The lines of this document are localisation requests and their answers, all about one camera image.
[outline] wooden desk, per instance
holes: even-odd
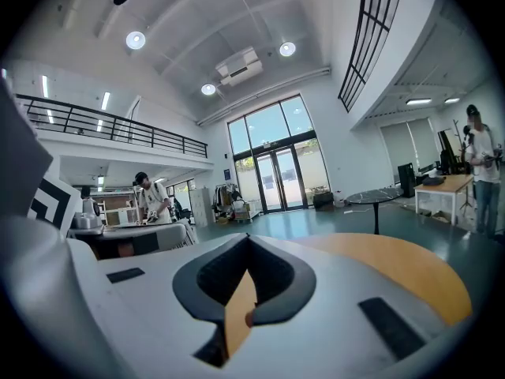
[[[444,177],[445,181],[439,186],[423,186],[421,184],[414,188],[416,190],[416,213],[419,213],[419,196],[417,193],[448,195],[452,197],[451,224],[454,226],[456,224],[456,194],[473,181],[473,176],[458,174],[445,175]]]
[[[458,274],[434,253],[411,242],[361,233],[309,236],[293,242],[347,256],[373,267],[423,299],[448,325],[472,313],[468,292]],[[230,356],[249,335],[251,329],[245,323],[245,315],[254,309],[255,301],[254,283],[246,272],[225,308],[226,344]]]

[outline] door frame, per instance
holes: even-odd
[[[291,151],[291,155],[293,157],[294,170],[297,174],[298,186],[300,188],[301,202],[302,205],[297,206],[288,206],[286,200],[286,192],[284,190],[284,184],[282,182],[282,174],[280,174],[279,162],[277,160],[277,152],[283,152],[289,149]],[[277,194],[279,195],[280,207],[276,209],[268,209],[267,202],[265,199],[264,188],[263,188],[263,179],[261,177],[260,166],[258,164],[258,157],[270,156],[272,169],[274,171],[274,179],[275,184],[277,186]],[[294,144],[290,144],[288,146],[284,146],[282,148],[275,148],[267,152],[262,152],[260,154],[253,156],[254,167],[256,168],[256,174],[258,177],[258,189],[260,191],[260,199],[261,206],[263,207],[263,213],[266,215],[267,213],[277,213],[277,212],[287,212],[287,211],[295,211],[298,209],[307,209],[309,208],[309,204],[307,202],[307,194],[305,192],[305,184],[303,183],[303,176],[301,175],[301,168],[298,162],[298,157],[296,153],[296,149],[294,148]]]

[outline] black railing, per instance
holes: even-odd
[[[347,112],[365,86],[386,42],[399,0],[361,0],[356,37],[339,98]]]
[[[154,126],[53,99],[21,94],[16,94],[16,97],[21,107],[26,109],[28,119],[37,129],[98,137],[207,157],[207,144]]]

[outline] air conditioner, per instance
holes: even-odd
[[[234,86],[263,72],[263,65],[254,49],[248,47],[219,63],[215,69],[223,77],[222,85]]]

